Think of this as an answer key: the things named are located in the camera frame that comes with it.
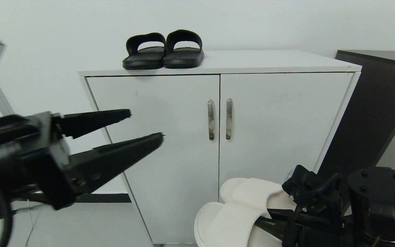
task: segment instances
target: white slide sandal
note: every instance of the white slide sandal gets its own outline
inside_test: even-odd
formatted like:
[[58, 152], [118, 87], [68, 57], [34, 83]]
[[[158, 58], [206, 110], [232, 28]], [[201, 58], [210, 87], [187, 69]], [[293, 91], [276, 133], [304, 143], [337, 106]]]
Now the white slide sandal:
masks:
[[194, 220], [194, 237], [199, 247], [281, 247], [281, 240], [255, 226], [267, 211], [230, 202], [207, 203]]
[[260, 210], [294, 210], [297, 206], [280, 184], [258, 178], [229, 179], [221, 186], [220, 196], [225, 203], [237, 202]]

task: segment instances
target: black cylindrical motor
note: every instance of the black cylindrical motor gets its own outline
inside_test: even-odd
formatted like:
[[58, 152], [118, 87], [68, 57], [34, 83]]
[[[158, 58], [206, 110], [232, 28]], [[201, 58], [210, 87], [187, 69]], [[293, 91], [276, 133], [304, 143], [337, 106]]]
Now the black cylindrical motor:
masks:
[[370, 167], [348, 177], [355, 246], [395, 246], [395, 170]]

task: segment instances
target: cabinet door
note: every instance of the cabinet door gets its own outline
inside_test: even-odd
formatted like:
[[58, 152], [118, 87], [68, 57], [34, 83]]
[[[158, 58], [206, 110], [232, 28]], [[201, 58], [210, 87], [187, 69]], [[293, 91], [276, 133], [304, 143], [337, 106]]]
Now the cabinet door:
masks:
[[[219, 185], [236, 177], [282, 183], [297, 164], [312, 170], [351, 77], [352, 73], [221, 75]], [[227, 140], [229, 98], [232, 130]]]
[[208, 101], [218, 119], [219, 75], [92, 77], [100, 110], [129, 108], [107, 127], [112, 142], [163, 132], [160, 148], [125, 175], [154, 244], [194, 243], [199, 209], [218, 200], [218, 122], [208, 133]]

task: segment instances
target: white cabinet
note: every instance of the white cabinet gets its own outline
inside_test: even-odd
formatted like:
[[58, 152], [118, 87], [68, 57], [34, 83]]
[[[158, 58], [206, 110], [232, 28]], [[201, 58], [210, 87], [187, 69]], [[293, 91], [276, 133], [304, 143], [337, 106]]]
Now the white cabinet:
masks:
[[313, 170], [351, 77], [351, 73], [221, 75], [219, 185], [238, 177], [283, 183], [297, 164]]
[[93, 77], [88, 82], [100, 110], [131, 109], [130, 119], [107, 128], [112, 142], [165, 135], [156, 152], [125, 174], [155, 244], [194, 242], [194, 216], [218, 200], [218, 128], [210, 141], [207, 103], [213, 100], [218, 109], [219, 75]]
[[126, 71], [114, 63], [79, 75], [94, 110], [132, 112], [107, 127], [112, 142], [165, 134], [125, 181], [152, 242], [185, 244], [195, 242], [196, 213], [218, 200], [229, 178], [281, 183], [297, 164], [317, 170], [360, 69], [296, 50], [206, 51], [194, 69]]

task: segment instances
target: black slide sandal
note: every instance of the black slide sandal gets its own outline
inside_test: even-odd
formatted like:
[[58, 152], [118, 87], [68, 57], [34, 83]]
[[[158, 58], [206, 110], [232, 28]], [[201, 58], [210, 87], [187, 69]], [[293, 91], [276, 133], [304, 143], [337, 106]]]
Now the black slide sandal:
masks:
[[[192, 41], [199, 48], [183, 47], [176, 48], [175, 44], [181, 41]], [[163, 59], [164, 67], [169, 69], [186, 69], [198, 67], [204, 59], [202, 40], [196, 33], [188, 30], [177, 30], [167, 36], [167, 54]]]
[[[145, 42], [158, 41], [162, 46], [147, 47], [138, 50]], [[166, 54], [166, 39], [160, 33], [148, 33], [130, 37], [126, 42], [129, 56], [123, 60], [125, 69], [159, 69], [163, 66], [163, 57]]]

